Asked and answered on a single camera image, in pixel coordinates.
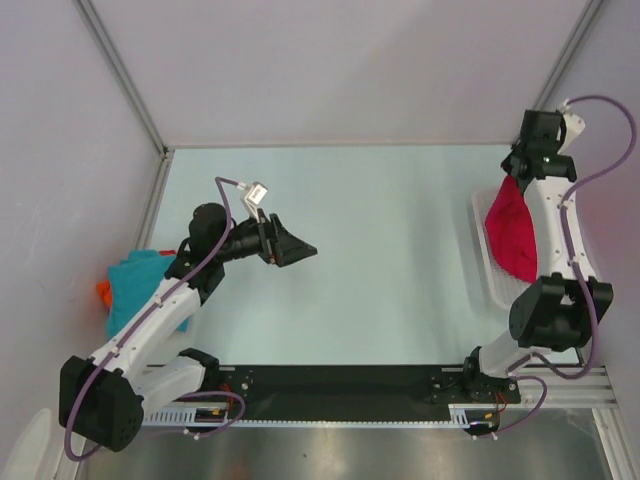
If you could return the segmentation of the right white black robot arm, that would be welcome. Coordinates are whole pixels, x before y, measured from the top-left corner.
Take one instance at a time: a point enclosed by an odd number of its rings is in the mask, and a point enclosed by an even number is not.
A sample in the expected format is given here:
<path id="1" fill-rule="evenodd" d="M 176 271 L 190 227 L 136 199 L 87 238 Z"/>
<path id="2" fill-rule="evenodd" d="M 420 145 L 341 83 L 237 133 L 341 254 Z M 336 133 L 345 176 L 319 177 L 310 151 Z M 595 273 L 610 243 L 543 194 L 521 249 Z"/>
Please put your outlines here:
<path id="1" fill-rule="evenodd" d="M 508 314 L 505 331 L 464 361 L 461 388 L 473 402 L 517 391 L 534 361 L 572 381 L 599 358 L 614 291 L 589 259 L 577 214 L 588 181 L 566 152 L 584 129 L 568 104 L 526 111 L 501 185 L 472 197 L 489 294 Z"/>

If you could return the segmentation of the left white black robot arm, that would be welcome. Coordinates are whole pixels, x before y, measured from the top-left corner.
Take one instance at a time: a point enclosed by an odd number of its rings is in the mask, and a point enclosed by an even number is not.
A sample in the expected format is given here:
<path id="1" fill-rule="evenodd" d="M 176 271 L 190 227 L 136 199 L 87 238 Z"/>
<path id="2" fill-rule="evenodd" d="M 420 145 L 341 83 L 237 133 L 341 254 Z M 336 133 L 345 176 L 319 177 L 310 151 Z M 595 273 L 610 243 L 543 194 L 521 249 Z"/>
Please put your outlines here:
<path id="1" fill-rule="evenodd" d="M 217 358 L 187 348 L 160 369 L 145 374 L 149 356 L 208 300 L 224 278 L 226 263 L 250 256 L 286 267 L 317 254 L 315 246 L 291 234 L 275 214 L 258 209 L 235 223 L 221 204 L 198 206 L 175 259 L 159 286 L 124 328 L 90 357 L 70 357 L 59 382 L 59 424 L 69 459 L 79 435 L 112 452 L 127 447 L 144 419 L 182 399 L 244 403 L 222 389 Z"/>

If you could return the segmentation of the red t shirt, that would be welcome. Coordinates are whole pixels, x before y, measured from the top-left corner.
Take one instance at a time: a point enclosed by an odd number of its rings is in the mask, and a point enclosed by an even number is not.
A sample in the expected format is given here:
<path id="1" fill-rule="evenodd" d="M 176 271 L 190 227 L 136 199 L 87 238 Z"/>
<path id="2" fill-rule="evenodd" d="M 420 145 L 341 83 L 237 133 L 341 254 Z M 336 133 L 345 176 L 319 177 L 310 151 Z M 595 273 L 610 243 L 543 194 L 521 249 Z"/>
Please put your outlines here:
<path id="1" fill-rule="evenodd" d="M 514 278 L 533 283 L 538 268 L 535 231 L 529 208 L 513 177 L 504 178 L 484 225 L 497 265 Z"/>

